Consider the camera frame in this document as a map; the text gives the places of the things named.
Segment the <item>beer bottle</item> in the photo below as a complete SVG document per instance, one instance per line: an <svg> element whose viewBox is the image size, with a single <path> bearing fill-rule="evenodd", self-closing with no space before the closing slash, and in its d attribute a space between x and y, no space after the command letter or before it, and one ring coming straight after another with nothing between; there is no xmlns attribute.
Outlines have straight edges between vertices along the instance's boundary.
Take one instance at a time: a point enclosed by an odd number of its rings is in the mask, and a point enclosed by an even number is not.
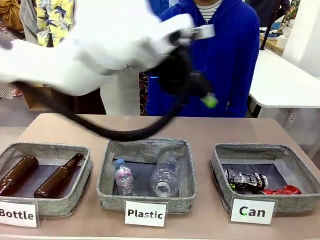
<svg viewBox="0 0 320 240"><path fill-rule="evenodd" d="M56 199L59 193L70 182L77 164L84 156L77 153L65 165L58 167L51 176L34 192L34 197L38 199Z"/></svg>
<svg viewBox="0 0 320 240"><path fill-rule="evenodd" d="M34 156L24 156L4 177L0 180L0 196L9 197L36 171L39 165Z"/></svg>

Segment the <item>bottle label sign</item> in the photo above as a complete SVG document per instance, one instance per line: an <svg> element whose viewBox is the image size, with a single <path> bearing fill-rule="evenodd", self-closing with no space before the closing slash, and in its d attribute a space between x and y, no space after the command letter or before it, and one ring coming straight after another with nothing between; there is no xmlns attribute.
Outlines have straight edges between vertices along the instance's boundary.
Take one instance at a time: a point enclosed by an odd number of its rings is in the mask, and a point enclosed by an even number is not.
<svg viewBox="0 0 320 240"><path fill-rule="evenodd" d="M36 205L0 201L0 223L36 228Z"/></svg>
<svg viewBox="0 0 320 240"><path fill-rule="evenodd" d="M124 223L164 227L166 208L165 204L126 201Z"/></svg>
<svg viewBox="0 0 320 240"><path fill-rule="evenodd" d="M269 225L275 204L275 201L234 199L231 222Z"/></svg>

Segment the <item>blue bottle cap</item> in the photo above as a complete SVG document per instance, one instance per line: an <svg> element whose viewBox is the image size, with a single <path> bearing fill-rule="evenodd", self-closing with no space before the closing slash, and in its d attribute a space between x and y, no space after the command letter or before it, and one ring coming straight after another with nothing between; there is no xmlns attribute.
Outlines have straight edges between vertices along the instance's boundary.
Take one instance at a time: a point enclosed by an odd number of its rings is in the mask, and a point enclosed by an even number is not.
<svg viewBox="0 0 320 240"><path fill-rule="evenodd" d="M122 158L117 159L117 160L115 161L115 166L116 166L116 168L119 169L121 165L125 165L125 160L123 160Z"/></svg>

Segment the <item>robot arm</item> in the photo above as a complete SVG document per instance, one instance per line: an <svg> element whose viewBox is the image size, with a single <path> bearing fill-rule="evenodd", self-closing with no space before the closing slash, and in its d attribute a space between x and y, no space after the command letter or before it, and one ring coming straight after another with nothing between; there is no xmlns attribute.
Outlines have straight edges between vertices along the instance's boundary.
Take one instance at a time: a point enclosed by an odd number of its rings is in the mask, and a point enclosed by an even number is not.
<svg viewBox="0 0 320 240"><path fill-rule="evenodd" d="M149 70L183 41L213 36L210 26L194 28L188 14L161 22L145 0L79 0L75 16L74 29L54 48L0 38L0 81L46 84L81 96L126 65Z"/></svg>

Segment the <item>plastic label sign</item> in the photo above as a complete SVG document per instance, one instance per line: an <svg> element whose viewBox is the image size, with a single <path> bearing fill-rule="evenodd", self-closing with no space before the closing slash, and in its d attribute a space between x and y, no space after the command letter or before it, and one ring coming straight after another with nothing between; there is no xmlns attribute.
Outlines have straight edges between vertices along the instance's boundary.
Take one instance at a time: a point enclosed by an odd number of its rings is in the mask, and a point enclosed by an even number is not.
<svg viewBox="0 0 320 240"><path fill-rule="evenodd" d="M163 227L166 217L165 204L126 201L125 224Z"/></svg>
<svg viewBox="0 0 320 240"><path fill-rule="evenodd" d="M275 201L234 199L231 221L250 224L270 224Z"/></svg>
<svg viewBox="0 0 320 240"><path fill-rule="evenodd" d="M36 205L0 201L0 223L36 228Z"/></svg>

